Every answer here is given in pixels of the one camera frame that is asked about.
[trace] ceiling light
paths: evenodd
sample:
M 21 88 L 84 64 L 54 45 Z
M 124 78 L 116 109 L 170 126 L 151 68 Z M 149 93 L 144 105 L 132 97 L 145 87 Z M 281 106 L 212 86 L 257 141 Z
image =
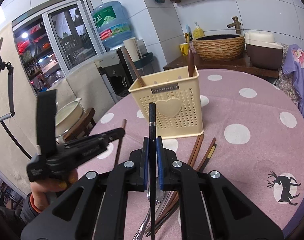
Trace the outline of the ceiling light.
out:
M 29 36 L 28 33 L 22 33 L 22 35 L 21 35 L 21 37 L 24 39 L 27 38 L 28 36 Z

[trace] wooden countertop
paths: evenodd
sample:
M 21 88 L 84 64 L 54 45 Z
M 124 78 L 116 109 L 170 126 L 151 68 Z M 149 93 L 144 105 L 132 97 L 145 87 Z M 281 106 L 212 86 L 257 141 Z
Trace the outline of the wooden countertop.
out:
M 271 69 L 257 68 L 251 65 L 251 60 L 246 53 L 242 58 L 231 61 L 206 61 L 202 60 L 198 54 L 194 54 L 194 61 L 197 69 L 229 69 L 249 73 L 255 76 L 278 78 L 279 71 Z M 164 70 L 183 67 L 187 65 L 187 56 L 178 57 L 176 60 L 163 67 Z

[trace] polka dot tablecloth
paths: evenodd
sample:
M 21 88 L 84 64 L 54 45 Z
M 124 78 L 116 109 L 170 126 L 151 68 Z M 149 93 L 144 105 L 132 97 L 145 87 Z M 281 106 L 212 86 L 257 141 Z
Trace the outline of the polka dot tablecloth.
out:
M 204 172 L 220 171 L 283 229 L 304 197 L 304 119 L 282 91 L 258 77 L 228 70 L 199 70 L 204 141 L 197 167 L 213 137 L 217 148 Z M 142 147 L 148 123 L 128 95 L 98 122 L 92 134 L 120 127 L 127 119 L 119 163 Z M 187 162 L 196 137 L 163 140 Z M 79 176 L 113 169 L 117 141 L 79 167 Z M 129 192 L 124 239 L 131 240 L 149 209 L 145 192 Z M 178 211 L 156 239 L 180 239 Z

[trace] soap dispenser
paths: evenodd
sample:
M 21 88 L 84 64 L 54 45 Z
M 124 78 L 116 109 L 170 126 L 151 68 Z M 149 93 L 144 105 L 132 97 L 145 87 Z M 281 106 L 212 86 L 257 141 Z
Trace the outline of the soap dispenser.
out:
M 196 27 L 193 31 L 193 38 L 196 40 L 200 37 L 204 37 L 204 31 L 195 23 Z

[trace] faucet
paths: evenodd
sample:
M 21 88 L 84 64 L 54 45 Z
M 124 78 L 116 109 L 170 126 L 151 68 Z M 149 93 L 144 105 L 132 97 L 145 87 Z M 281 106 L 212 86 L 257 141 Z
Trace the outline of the faucet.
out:
M 234 23 L 231 23 L 229 25 L 227 25 L 228 28 L 232 28 L 235 27 L 236 29 L 236 34 L 241 34 L 241 23 L 239 22 L 239 18 L 237 16 L 233 16 L 232 17 Z

